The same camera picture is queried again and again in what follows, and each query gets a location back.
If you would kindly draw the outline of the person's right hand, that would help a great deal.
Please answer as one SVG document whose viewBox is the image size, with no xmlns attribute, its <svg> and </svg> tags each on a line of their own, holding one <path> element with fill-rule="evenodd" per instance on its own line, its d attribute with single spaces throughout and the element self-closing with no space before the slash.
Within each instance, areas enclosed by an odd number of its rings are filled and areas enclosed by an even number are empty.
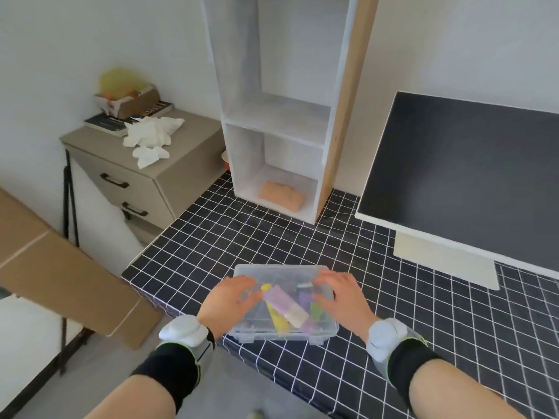
<svg viewBox="0 0 559 419">
<path fill-rule="evenodd" d="M 334 310 L 325 312 L 366 343 L 369 328 L 379 318 L 371 310 L 355 277 L 349 273 L 320 270 L 314 282 L 317 286 L 332 288 Z"/>
</svg>

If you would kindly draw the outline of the person's left hand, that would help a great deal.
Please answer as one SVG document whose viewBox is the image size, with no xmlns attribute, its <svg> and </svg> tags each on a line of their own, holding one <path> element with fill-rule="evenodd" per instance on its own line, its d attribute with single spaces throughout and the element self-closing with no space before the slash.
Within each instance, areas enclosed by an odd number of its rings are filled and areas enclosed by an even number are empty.
<svg viewBox="0 0 559 419">
<path fill-rule="evenodd" d="M 197 318 L 213 334 L 221 338 L 241 322 L 249 310 L 241 310 L 239 301 L 255 291 L 256 280 L 252 276 L 225 277 L 206 296 Z"/>
</svg>

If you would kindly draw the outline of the clear plastic storage box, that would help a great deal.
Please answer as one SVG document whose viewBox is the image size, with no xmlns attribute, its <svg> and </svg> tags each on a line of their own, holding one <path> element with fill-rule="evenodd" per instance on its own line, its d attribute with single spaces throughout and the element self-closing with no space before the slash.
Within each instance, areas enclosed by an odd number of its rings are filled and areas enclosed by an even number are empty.
<svg viewBox="0 0 559 419">
<path fill-rule="evenodd" d="M 262 290 L 263 299 L 248 311 L 229 333 L 240 344 L 257 340 L 296 340 L 324 345 L 337 335 L 339 323 L 315 302 L 314 294 L 332 301 L 334 292 L 328 284 L 315 280 L 323 265 L 254 265 L 239 264 L 234 276 L 255 278 L 256 286 L 244 297 Z"/>
</svg>

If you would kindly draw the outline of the person's right forearm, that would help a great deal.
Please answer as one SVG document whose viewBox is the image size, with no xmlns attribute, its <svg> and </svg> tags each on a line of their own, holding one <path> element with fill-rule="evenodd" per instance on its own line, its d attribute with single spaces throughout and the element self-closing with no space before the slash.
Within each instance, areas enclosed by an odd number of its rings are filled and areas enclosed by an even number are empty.
<svg viewBox="0 0 559 419">
<path fill-rule="evenodd" d="M 525 419 L 469 375 L 442 359 L 430 360 L 409 386 L 417 419 Z"/>
</svg>

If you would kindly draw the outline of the purple tube with white cap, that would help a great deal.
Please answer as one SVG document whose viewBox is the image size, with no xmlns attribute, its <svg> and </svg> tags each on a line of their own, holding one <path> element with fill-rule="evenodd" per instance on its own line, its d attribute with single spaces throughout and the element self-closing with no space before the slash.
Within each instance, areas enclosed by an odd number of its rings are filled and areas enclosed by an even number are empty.
<svg viewBox="0 0 559 419">
<path fill-rule="evenodd" d="M 314 326 L 310 314 L 278 285 L 264 291 L 263 299 L 292 327 L 296 329 L 311 329 Z"/>
</svg>

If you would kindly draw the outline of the yellow tube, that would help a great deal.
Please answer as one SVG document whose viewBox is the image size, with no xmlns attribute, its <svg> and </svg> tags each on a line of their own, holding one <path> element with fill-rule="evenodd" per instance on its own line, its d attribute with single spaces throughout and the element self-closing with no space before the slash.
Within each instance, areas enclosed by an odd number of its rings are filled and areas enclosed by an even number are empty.
<svg viewBox="0 0 559 419">
<path fill-rule="evenodd" d="M 288 301 L 289 296 L 279 285 L 267 283 L 263 284 L 261 289 L 263 293 L 272 292 L 269 297 L 264 297 L 264 301 L 277 333 L 279 335 L 287 333 L 290 331 L 291 325 L 284 317 L 284 313 L 291 305 L 291 302 Z"/>
</svg>

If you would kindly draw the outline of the pink folded cloth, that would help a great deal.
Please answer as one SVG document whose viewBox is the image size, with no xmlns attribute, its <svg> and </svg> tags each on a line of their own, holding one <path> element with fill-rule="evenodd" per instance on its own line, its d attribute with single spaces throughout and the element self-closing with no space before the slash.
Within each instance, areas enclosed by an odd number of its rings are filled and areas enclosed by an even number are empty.
<svg viewBox="0 0 559 419">
<path fill-rule="evenodd" d="M 290 212 L 297 212 L 305 202 L 305 194 L 279 182 L 266 181 L 258 192 L 258 197 L 274 203 Z"/>
</svg>

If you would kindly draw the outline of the black checked tablecloth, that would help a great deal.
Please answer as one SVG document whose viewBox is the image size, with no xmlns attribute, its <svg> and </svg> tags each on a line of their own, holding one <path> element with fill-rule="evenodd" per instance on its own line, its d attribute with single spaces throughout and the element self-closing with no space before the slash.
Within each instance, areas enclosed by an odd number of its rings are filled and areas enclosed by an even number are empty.
<svg viewBox="0 0 559 419">
<path fill-rule="evenodd" d="M 316 225 L 242 201 L 225 173 L 134 259 L 122 279 L 171 316 L 197 313 L 238 264 L 325 265 L 353 274 L 369 305 L 421 334 L 442 357 L 529 419 L 559 419 L 559 282 L 496 264 L 499 290 L 401 260 L 395 231 L 354 217 L 359 197 L 333 190 Z M 341 327 L 322 346 L 220 345 L 336 419 L 411 414 Z"/>
</svg>

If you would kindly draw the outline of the beige drawer cabinet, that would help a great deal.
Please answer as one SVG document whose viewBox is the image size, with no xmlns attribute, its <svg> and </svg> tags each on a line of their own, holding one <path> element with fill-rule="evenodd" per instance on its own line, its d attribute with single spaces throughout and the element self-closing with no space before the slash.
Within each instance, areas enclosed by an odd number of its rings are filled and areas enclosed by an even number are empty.
<svg viewBox="0 0 559 419">
<path fill-rule="evenodd" d="M 181 110 L 169 112 L 171 118 L 185 123 L 171 135 L 162 159 L 144 169 L 137 167 L 132 148 L 122 138 L 82 126 L 60 137 L 71 158 L 84 170 L 109 203 L 119 208 L 125 224 L 143 245 L 149 245 L 212 184 L 225 173 L 221 160 L 225 141 L 218 120 Z M 126 189 L 100 178 L 107 173 L 113 179 L 128 182 Z M 126 213 L 121 204 L 149 212 L 142 218 Z"/>
</svg>

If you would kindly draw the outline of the small crumpled white tissue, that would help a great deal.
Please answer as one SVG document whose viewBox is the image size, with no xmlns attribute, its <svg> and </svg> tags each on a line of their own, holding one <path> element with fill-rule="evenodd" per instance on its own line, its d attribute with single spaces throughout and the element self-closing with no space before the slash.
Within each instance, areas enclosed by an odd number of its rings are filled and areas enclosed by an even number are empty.
<svg viewBox="0 0 559 419">
<path fill-rule="evenodd" d="M 137 160 L 139 169 L 147 168 L 162 159 L 169 159 L 170 153 L 163 147 L 136 147 L 132 152 L 133 157 Z"/>
</svg>

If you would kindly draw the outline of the white open shelf unit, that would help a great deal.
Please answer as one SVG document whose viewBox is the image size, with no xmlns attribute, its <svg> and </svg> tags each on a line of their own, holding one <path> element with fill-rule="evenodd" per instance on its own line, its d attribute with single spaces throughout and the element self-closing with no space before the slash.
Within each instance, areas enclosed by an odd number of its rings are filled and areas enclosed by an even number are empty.
<svg viewBox="0 0 559 419">
<path fill-rule="evenodd" d="M 332 191 L 379 0 L 202 0 L 235 195 L 315 223 Z M 297 212 L 258 198 L 305 194 Z"/>
</svg>

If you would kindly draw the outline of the large flat cardboard sheet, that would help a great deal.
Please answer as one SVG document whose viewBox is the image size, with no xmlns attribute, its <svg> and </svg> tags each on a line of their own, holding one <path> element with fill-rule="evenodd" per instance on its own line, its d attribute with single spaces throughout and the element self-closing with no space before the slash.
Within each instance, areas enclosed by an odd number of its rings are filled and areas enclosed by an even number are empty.
<svg viewBox="0 0 559 419">
<path fill-rule="evenodd" d="M 0 287 L 138 349 L 163 312 L 0 189 Z"/>
</svg>

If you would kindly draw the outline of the black thick book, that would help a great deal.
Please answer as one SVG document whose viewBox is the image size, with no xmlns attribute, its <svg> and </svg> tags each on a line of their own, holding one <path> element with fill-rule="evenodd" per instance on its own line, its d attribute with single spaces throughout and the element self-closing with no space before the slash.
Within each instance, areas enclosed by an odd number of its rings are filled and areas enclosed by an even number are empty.
<svg viewBox="0 0 559 419">
<path fill-rule="evenodd" d="M 157 118 L 162 117 L 162 116 L 166 115 L 167 113 L 173 111 L 174 107 L 175 106 L 174 106 L 173 103 L 160 101 L 156 105 L 144 110 L 140 114 L 135 114 L 135 115 L 131 116 L 129 119 L 131 121 L 139 121 L 140 119 L 143 119 L 143 118 L 146 118 L 146 117 L 154 117 L 154 118 L 155 117 L 157 117 Z"/>
</svg>

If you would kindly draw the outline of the dark thin book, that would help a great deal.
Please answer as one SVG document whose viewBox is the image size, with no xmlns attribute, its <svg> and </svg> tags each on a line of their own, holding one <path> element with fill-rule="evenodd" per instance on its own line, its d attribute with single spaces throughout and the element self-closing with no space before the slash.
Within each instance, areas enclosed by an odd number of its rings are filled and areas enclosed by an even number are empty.
<svg viewBox="0 0 559 419">
<path fill-rule="evenodd" d="M 133 122 L 130 119 L 122 120 L 100 113 L 84 120 L 83 125 L 122 138 L 128 135 L 127 125 Z"/>
</svg>

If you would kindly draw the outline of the yellow plastic bag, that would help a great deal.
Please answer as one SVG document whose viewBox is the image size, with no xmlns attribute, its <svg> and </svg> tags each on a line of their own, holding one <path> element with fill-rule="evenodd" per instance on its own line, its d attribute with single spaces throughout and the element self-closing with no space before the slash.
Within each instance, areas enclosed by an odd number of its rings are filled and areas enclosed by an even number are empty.
<svg viewBox="0 0 559 419">
<path fill-rule="evenodd" d="M 136 96 L 149 84 L 136 72 L 126 68 L 115 68 L 104 72 L 98 80 L 98 93 L 108 100 L 120 100 Z"/>
</svg>

